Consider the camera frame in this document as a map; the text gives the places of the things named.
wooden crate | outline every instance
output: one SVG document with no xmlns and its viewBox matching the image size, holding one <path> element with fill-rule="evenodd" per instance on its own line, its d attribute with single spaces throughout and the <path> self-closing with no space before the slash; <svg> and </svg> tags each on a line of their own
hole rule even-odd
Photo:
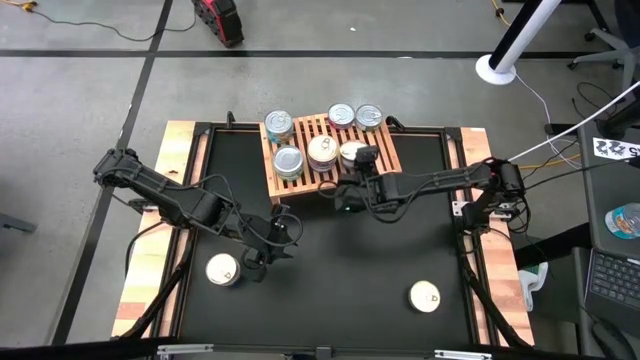
<svg viewBox="0 0 640 360">
<path fill-rule="evenodd" d="M 389 134 L 389 129 L 384 122 L 375 132 L 363 132 L 355 126 L 350 127 L 348 130 L 336 130 L 329 126 L 328 114 L 297 117 L 293 119 L 293 124 L 295 133 L 289 140 L 289 145 L 297 146 L 302 152 L 302 156 L 304 157 L 303 172 L 298 180 L 285 181 L 282 180 L 273 169 L 273 155 L 280 145 L 273 144 L 269 141 L 264 123 L 260 123 L 264 169 L 267 174 L 269 197 L 273 204 L 279 203 L 280 198 L 284 196 L 317 191 L 320 182 L 325 180 L 338 181 L 338 175 L 340 173 L 351 172 L 351 170 L 342 166 L 340 159 L 336 161 L 336 165 L 327 173 L 319 173 L 309 167 L 307 162 L 307 145 L 311 139 L 317 135 L 331 136 L 338 143 L 338 146 L 350 140 L 360 140 L 369 145 L 378 145 L 380 148 L 380 156 L 376 161 L 378 172 L 384 174 L 387 172 L 402 171 L 398 154 L 396 153 L 391 135 Z"/>
</svg>

gray floor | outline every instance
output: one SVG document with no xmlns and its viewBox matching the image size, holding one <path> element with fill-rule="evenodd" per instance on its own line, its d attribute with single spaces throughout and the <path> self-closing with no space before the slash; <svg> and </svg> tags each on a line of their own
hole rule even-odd
<svg viewBox="0 0 640 360">
<path fill-rule="evenodd" d="M 60 0 L 39 8 L 56 19 L 99 21 L 146 37 L 155 29 L 162 4 Z M 599 4 L 615 31 L 612 5 Z M 238 0 L 238 7 L 247 50 L 490 52 L 505 31 L 488 0 Z M 519 6 L 505 8 L 513 18 Z M 191 9 L 189 1 L 175 0 L 167 27 L 188 26 Z M 563 5 L 527 50 L 606 49 L 583 41 L 594 25 L 587 7 Z M 0 5 L 0 49 L 145 50 L 149 44 L 119 39 L 106 29 L 49 24 Z M 165 33 L 160 49 L 223 48 L 197 21 L 186 33 Z M 0 57 L 0 211 L 39 224 L 33 235 L 0 231 L 0 285 L 5 289 L 0 293 L 0 346 L 46 341 L 98 193 L 91 170 L 118 137 L 143 61 Z M 572 72 L 566 62 L 517 64 L 522 78 L 546 99 L 556 122 L 579 120 L 571 105 L 578 82 L 591 81 L 616 93 L 621 78 L 608 64 L 585 64 Z M 167 120 L 222 121 L 232 110 L 239 121 L 259 121 L 274 108 L 314 114 L 336 101 L 378 104 L 410 125 L 484 127 L 498 157 L 544 139 L 546 119 L 538 99 L 519 83 L 487 85 L 474 65 L 474 59 L 158 58 L 130 146 L 151 165 Z M 545 148 L 520 163 L 538 164 L 550 155 Z M 566 170 L 541 170 L 531 181 Z M 583 192 L 580 175 L 531 191 L 531 235 L 544 238 L 585 221 Z M 120 204 L 110 207 L 70 341 L 108 338 L 123 286 L 124 250 L 138 222 Z"/>
</svg>

black table surface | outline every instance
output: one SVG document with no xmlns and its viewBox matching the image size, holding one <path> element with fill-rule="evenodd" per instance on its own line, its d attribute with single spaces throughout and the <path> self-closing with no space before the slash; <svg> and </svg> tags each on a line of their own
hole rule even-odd
<svg viewBox="0 0 640 360">
<path fill-rule="evenodd" d="M 593 138 L 604 138 L 598 132 L 595 122 L 582 126 L 578 135 L 584 167 L 612 161 L 598 157 L 593 152 Z M 628 129 L 621 141 L 640 144 L 640 130 Z M 604 217 L 609 211 L 631 202 L 640 202 L 640 169 L 623 162 L 585 171 L 583 174 L 593 246 L 614 255 L 640 259 L 640 239 L 620 239 L 611 234 L 604 223 Z"/>
<path fill-rule="evenodd" d="M 394 136 L 403 170 L 445 168 L 440 138 Z M 242 211 L 268 216 L 269 201 L 257 133 L 220 133 L 207 174 L 228 177 Z M 419 178 L 402 179 L 406 192 Z M 212 188 L 224 191 L 221 186 Z M 269 267 L 265 280 L 231 288 L 205 275 L 206 262 L 242 246 L 200 233 L 187 287 L 181 339 L 192 343 L 380 350 L 456 348 L 471 342 L 468 302 L 456 252 L 447 194 L 418 199 L 399 223 L 381 224 L 366 212 L 336 214 L 317 194 L 283 201 L 304 222 L 293 259 Z M 433 313 L 415 311 L 409 288 L 436 285 L 442 302 Z"/>
</svg>

can lid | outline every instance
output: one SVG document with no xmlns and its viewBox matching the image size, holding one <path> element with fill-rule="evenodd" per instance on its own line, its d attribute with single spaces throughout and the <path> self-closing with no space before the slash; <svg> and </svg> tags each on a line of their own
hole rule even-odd
<svg viewBox="0 0 640 360">
<path fill-rule="evenodd" d="M 282 134 L 291 129 L 293 126 L 293 118 L 284 110 L 274 110 L 264 118 L 264 125 L 269 132 Z"/>
<path fill-rule="evenodd" d="M 240 264 L 233 256 L 222 253 L 209 259 L 205 272 L 212 283 L 227 286 L 238 279 Z"/>
<path fill-rule="evenodd" d="M 364 126 L 378 126 L 382 123 L 382 111 L 376 106 L 365 104 L 356 111 L 356 119 Z"/>
<path fill-rule="evenodd" d="M 440 291 L 428 281 L 418 281 L 409 291 L 409 301 L 418 311 L 432 312 L 440 305 Z"/>
<path fill-rule="evenodd" d="M 347 141 L 340 146 L 340 155 L 347 160 L 355 160 L 358 149 L 366 147 L 367 144 L 362 141 Z"/>
<path fill-rule="evenodd" d="M 353 121 L 356 113 L 347 104 L 334 104 L 329 108 L 329 120 L 339 125 L 346 125 Z"/>
<path fill-rule="evenodd" d="M 318 135 L 311 139 L 307 151 L 313 160 L 331 161 L 338 155 L 338 143 L 331 136 Z"/>
<path fill-rule="evenodd" d="M 282 146 L 274 155 L 273 166 L 281 173 L 295 172 L 302 167 L 302 152 L 295 146 Z"/>
</svg>

office chair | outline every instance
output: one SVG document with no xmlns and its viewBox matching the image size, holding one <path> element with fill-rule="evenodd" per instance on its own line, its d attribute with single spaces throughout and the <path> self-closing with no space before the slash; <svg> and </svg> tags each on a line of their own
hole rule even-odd
<svg viewBox="0 0 640 360">
<path fill-rule="evenodd" d="M 613 67 L 616 69 L 621 66 L 618 61 L 622 61 L 624 66 L 622 91 L 625 91 L 631 86 L 633 72 L 638 63 L 638 55 L 640 55 L 640 0 L 615 0 L 614 9 L 622 39 L 595 28 L 591 29 L 584 36 L 584 39 L 593 41 L 597 36 L 615 50 L 578 56 L 567 67 L 575 69 L 581 62 L 614 60 Z"/>
</svg>

